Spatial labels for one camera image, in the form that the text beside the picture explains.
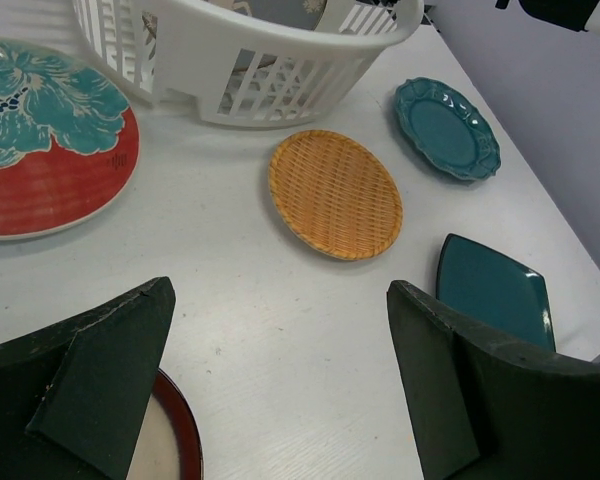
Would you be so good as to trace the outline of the red teal floral plate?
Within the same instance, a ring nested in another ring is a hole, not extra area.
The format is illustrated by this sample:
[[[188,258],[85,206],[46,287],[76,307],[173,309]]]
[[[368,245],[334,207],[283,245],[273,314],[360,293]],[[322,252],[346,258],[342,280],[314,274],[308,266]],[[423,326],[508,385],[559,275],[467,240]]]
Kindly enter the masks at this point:
[[[0,38],[0,240],[78,225],[107,208],[138,165],[130,102],[58,50]]]

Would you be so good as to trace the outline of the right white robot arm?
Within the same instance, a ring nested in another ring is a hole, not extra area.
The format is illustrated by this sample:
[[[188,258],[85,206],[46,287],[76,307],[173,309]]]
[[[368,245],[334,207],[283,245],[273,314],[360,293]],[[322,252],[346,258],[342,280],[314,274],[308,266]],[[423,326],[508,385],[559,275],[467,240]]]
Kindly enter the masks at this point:
[[[537,20],[600,36],[600,0],[519,0],[519,4]]]

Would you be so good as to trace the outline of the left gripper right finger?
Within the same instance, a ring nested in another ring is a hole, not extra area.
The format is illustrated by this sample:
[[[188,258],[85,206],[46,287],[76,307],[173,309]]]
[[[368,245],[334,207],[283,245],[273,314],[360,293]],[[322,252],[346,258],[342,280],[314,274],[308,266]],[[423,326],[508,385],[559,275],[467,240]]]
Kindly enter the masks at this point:
[[[391,337],[427,479],[600,479],[600,364],[460,314],[404,280]]]

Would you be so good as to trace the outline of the red rimmed cream plate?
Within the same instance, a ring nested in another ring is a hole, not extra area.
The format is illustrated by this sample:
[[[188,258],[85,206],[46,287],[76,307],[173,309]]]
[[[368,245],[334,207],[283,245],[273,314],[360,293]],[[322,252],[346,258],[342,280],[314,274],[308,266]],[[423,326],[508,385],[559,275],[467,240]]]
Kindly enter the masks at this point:
[[[204,478],[195,417],[176,384],[158,370],[127,479]]]

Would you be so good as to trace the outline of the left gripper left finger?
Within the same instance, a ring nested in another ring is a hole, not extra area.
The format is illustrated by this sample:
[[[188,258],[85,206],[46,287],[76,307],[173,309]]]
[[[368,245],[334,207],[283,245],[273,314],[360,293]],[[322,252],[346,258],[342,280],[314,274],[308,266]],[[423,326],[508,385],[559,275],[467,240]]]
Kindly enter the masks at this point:
[[[175,307],[167,277],[0,344],[0,479],[126,478]]]

